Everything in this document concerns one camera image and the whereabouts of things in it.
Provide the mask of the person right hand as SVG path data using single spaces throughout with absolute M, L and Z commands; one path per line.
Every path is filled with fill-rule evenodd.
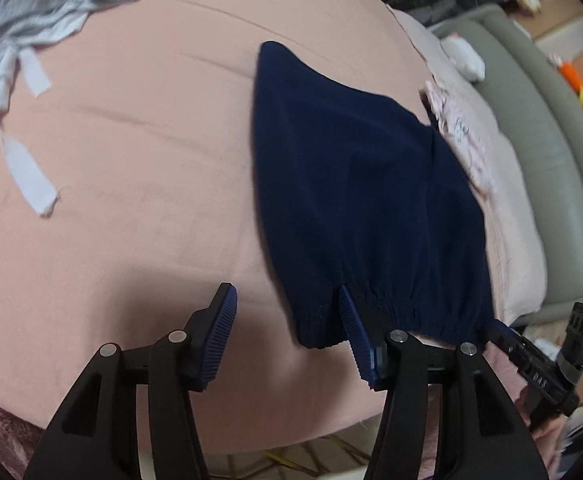
M 567 418 L 563 414 L 555 415 L 531 432 L 543 464 L 549 474 L 557 471 L 559 463 L 559 446 L 566 427 Z

